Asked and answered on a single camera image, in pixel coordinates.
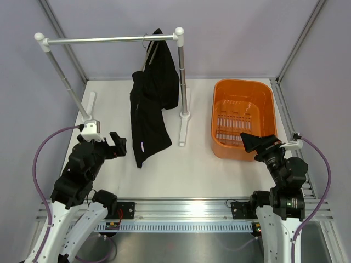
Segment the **black shorts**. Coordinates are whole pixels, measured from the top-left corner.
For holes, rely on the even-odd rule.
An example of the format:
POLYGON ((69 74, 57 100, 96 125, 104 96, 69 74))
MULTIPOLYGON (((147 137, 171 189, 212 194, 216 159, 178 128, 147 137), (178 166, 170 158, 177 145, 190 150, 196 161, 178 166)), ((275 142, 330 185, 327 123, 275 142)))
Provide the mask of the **black shorts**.
POLYGON ((172 145, 163 119, 163 110, 179 102, 179 76, 166 41, 160 41, 153 62, 144 71, 132 74, 130 116, 132 147, 136 165, 172 145))

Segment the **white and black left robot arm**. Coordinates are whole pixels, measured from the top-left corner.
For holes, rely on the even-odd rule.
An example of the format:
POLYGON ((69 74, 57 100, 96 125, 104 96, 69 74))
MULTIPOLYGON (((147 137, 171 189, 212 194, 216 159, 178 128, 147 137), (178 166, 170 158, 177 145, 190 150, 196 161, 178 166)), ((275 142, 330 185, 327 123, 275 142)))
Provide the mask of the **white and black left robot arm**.
POLYGON ((114 145, 106 139, 87 141, 82 135, 68 157, 61 176, 54 184, 48 202, 42 198, 47 211, 46 224, 25 262, 73 262, 79 249, 105 218, 118 211, 117 196, 105 190, 97 191, 86 211, 75 220, 93 182, 106 160, 126 155, 125 138, 110 132, 114 145))

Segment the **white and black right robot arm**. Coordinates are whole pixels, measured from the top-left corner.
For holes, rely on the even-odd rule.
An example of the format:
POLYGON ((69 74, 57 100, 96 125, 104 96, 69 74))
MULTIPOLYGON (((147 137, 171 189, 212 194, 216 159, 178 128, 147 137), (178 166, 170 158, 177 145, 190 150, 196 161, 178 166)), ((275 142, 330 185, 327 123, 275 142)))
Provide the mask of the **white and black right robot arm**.
POLYGON ((300 262, 301 252, 298 227, 305 218, 305 201, 302 186, 306 182, 308 165, 299 157, 285 158, 286 151, 303 146, 299 133, 291 141, 281 142, 276 135, 255 136, 241 133, 247 153, 255 152, 254 160, 263 162, 274 180, 269 191, 254 191, 248 211, 258 218, 261 227, 265 262, 300 262))

